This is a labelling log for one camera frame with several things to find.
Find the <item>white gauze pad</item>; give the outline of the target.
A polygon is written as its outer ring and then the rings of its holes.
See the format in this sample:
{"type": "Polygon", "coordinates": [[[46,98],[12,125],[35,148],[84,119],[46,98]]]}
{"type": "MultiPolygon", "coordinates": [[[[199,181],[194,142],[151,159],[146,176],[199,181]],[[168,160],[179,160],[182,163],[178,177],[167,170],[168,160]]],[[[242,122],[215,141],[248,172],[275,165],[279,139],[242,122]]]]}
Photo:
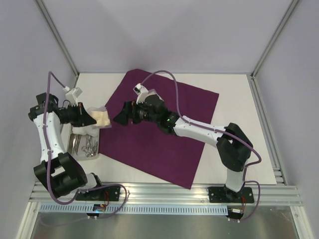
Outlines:
{"type": "Polygon", "coordinates": [[[91,125],[84,127],[73,127],[72,133],[78,135],[90,135],[92,137],[97,137],[99,135],[99,129],[93,128],[91,125]]]}

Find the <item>gauze packet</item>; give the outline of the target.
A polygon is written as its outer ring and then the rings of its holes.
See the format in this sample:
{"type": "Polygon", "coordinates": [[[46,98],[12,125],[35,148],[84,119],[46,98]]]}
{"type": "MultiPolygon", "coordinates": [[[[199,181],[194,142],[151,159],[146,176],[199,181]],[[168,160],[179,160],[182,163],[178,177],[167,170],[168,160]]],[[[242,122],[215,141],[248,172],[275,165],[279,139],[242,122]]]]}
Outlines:
{"type": "Polygon", "coordinates": [[[105,106],[88,109],[89,115],[96,121],[92,128],[108,128],[111,127],[111,120],[105,106]]]}

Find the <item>steel forceps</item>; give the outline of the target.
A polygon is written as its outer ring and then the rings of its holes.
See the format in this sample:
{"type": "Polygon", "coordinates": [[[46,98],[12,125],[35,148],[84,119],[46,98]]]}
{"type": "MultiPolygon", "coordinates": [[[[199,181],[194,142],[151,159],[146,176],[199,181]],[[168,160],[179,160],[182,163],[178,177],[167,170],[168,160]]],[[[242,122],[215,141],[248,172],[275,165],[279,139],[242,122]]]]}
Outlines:
{"type": "Polygon", "coordinates": [[[71,136],[70,136],[70,143],[71,143],[70,144],[70,147],[71,147],[70,152],[72,154],[78,153],[81,137],[82,137],[82,135],[80,135],[80,134],[71,134],[71,136]]]}
{"type": "Polygon", "coordinates": [[[86,151],[97,151],[98,141],[96,140],[96,138],[90,135],[87,135],[85,148],[86,148],[86,151]]]}
{"type": "Polygon", "coordinates": [[[98,154],[96,146],[84,146],[82,151],[85,152],[86,157],[94,157],[98,154]]]}

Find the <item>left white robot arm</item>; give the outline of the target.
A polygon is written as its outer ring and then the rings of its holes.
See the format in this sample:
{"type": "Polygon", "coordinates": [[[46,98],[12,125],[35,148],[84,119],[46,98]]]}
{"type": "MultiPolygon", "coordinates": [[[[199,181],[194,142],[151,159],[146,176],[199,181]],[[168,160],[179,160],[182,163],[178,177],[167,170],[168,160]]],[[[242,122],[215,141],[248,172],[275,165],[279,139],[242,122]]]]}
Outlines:
{"type": "Polygon", "coordinates": [[[52,94],[37,95],[37,105],[30,109],[30,120],[38,129],[41,144],[40,164],[33,171],[36,178],[55,198],[72,191],[87,189],[94,200],[103,197],[105,188],[94,173],[85,173],[76,159],[66,151],[60,132],[62,124],[89,126],[96,123],[82,103],[66,108],[58,106],[58,98],[52,94]]]}

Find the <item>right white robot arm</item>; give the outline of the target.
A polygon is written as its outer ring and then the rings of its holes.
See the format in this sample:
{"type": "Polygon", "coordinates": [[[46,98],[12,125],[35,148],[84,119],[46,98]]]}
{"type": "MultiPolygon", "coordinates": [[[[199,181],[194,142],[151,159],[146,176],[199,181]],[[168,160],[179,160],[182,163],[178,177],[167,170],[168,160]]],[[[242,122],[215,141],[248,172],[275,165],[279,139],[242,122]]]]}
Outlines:
{"type": "Polygon", "coordinates": [[[238,125],[230,123],[226,127],[216,127],[182,117],[169,110],[156,93],[142,93],[136,100],[125,102],[114,118],[114,122],[121,125],[142,121],[155,123],[166,134],[195,139],[215,147],[227,168],[224,184],[226,199],[235,202],[242,197],[244,168],[253,145],[238,125]]]}

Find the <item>steel instrument tray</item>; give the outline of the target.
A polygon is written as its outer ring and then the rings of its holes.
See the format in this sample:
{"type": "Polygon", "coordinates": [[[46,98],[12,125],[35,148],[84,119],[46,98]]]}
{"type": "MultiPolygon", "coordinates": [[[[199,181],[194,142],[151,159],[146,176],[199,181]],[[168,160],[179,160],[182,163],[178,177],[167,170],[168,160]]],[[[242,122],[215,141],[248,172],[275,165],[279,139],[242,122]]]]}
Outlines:
{"type": "Polygon", "coordinates": [[[99,157],[99,146],[98,146],[98,154],[94,157],[86,157],[85,156],[85,152],[82,151],[83,147],[85,146],[86,144],[86,136],[87,135],[82,135],[81,137],[81,141],[80,141],[80,145],[79,145],[79,149],[78,149],[78,153],[77,154],[72,154],[70,152],[70,136],[72,133],[72,128],[73,126],[70,127],[70,135],[69,135],[69,138],[68,138],[68,144],[67,144],[67,152],[71,154],[71,156],[76,159],[77,161],[84,161],[84,160],[94,160],[94,159],[97,159],[99,157]]]}

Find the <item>purple cloth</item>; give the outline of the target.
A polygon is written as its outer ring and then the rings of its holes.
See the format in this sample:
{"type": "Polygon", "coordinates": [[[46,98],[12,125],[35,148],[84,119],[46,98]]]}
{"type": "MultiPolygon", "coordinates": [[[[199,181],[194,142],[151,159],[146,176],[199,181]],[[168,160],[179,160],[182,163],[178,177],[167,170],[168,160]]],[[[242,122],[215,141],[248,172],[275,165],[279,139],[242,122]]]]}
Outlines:
{"type": "MultiPolygon", "coordinates": [[[[154,75],[145,83],[155,89],[171,111],[183,116],[211,123],[219,94],[178,83],[154,75]]],[[[100,130],[99,152],[114,160],[134,167],[178,186],[190,189],[204,149],[204,143],[163,133],[155,123],[120,125],[100,130]]]]}

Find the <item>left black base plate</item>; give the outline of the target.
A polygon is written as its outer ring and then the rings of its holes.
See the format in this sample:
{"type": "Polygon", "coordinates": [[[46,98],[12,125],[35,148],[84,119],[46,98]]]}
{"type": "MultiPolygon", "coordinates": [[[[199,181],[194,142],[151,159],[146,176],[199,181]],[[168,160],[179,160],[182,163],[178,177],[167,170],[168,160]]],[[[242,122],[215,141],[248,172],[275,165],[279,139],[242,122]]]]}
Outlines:
{"type": "Polygon", "coordinates": [[[79,193],[76,201],[119,201],[120,186],[108,186],[103,189],[93,190],[85,193],[79,193]]]}

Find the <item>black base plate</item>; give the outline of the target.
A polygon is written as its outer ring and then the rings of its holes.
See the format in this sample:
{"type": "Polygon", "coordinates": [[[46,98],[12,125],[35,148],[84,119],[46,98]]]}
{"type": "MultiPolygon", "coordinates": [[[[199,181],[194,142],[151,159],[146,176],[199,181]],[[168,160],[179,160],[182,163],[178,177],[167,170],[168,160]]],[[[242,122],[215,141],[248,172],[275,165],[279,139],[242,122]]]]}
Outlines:
{"type": "Polygon", "coordinates": [[[252,188],[243,187],[239,192],[234,192],[225,186],[208,187],[210,203],[248,203],[255,202],[252,188]]]}
{"type": "Polygon", "coordinates": [[[108,186],[103,189],[93,190],[85,193],[79,193],[76,201],[119,201],[120,186],[108,186]]]}

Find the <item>aluminium rail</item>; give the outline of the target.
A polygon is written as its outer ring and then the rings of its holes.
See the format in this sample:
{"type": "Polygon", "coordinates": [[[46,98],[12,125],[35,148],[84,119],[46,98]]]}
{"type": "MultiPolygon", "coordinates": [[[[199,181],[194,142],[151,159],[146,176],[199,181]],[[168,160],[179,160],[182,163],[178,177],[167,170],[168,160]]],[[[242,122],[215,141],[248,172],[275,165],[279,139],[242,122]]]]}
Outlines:
{"type": "MultiPolygon", "coordinates": [[[[128,204],[209,205],[208,184],[190,190],[169,183],[123,183],[128,204]]],[[[260,206],[302,206],[296,186],[261,185],[260,206]]]]}

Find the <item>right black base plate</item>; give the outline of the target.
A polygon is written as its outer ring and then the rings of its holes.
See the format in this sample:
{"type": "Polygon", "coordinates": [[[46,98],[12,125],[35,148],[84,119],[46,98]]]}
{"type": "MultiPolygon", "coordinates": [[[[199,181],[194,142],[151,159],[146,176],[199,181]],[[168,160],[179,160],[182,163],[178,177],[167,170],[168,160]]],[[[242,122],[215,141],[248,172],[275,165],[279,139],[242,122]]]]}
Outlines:
{"type": "Polygon", "coordinates": [[[225,186],[208,187],[210,203],[248,203],[255,202],[252,188],[243,187],[239,192],[234,192],[225,186]]]}

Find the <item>left aluminium frame post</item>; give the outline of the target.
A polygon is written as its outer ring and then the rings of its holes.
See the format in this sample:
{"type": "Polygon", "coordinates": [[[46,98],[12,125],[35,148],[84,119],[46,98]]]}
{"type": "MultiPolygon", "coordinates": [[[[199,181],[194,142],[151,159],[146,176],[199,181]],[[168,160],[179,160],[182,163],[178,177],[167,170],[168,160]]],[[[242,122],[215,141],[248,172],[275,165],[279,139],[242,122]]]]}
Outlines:
{"type": "Polygon", "coordinates": [[[39,12],[41,13],[45,23],[47,24],[51,34],[53,35],[53,38],[55,39],[59,49],[61,50],[65,60],[67,61],[67,64],[71,71],[73,72],[76,79],[79,77],[79,71],[53,21],[52,16],[50,15],[47,6],[45,5],[45,2],[43,0],[34,0],[35,5],[37,6],[39,12]]]}

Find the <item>aluminium frame post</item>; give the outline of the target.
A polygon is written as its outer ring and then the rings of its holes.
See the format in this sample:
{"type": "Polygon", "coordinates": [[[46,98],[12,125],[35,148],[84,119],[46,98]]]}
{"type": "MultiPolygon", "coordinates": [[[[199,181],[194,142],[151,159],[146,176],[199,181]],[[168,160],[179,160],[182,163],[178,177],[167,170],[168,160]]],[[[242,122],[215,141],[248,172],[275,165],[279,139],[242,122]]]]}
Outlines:
{"type": "Polygon", "coordinates": [[[55,39],[59,49],[61,50],[65,60],[67,61],[67,64],[71,71],[73,72],[76,79],[79,77],[79,71],[53,21],[52,16],[50,15],[47,6],[45,5],[45,2],[43,0],[34,0],[35,5],[37,6],[39,12],[41,13],[45,23],[47,24],[51,34],[53,35],[53,38],[55,39]]]}
{"type": "Polygon", "coordinates": [[[280,36],[282,35],[283,31],[285,30],[288,22],[290,21],[290,19],[292,18],[293,14],[295,13],[295,11],[297,10],[299,4],[301,3],[301,0],[292,0],[290,1],[290,4],[287,8],[287,10],[285,11],[283,17],[281,18],[279,24],[277,25],[274,33],[272,34],[270,40],[268,41],[264,51],[262,52],[262,55],[260,56],[259,60],[256,63],[256,66],[254,67],[252,73],[251,73],[251,78],[255,79],[259,72],[261,71],[265,61],[267,60],[267,58],[269,57],[272,49],[274,48],[276,42],[278,41],[278,39],[280,38],[280,36]]]}

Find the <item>right aluminium frame post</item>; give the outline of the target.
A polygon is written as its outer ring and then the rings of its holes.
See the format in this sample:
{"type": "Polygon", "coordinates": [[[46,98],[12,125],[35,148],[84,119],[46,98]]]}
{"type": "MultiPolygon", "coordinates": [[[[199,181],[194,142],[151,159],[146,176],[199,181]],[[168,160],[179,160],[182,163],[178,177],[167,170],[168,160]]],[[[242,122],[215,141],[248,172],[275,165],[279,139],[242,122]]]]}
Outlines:
{"type": "Polygon", "coordinates": [[[254,67],[252,73],[251,73],[251,78],[255,79],[259,72],[261,71],[265,61],[267,60],[267,58],[269,57],[272,49],[274,48],[276,42],[278,41],[278,39],[280,38],[280,36],[282,35],[283,31],[285,30],[288,22],[290,21],[290,19],[292,18],[293,14],[295,13],[295,11],[297,10],[299,4],[301,3],[301,0],[292,0],[290,1],[290,4],[287,8],[287,10],[285,11],[283,17],[281,18],[279,24],[277,25],[274,33],[272,34],[270,40],[268,41],[264,51],[262,52],[262,55],[260,56],[259,60],[256,63],[256,66],[254,67]]]}

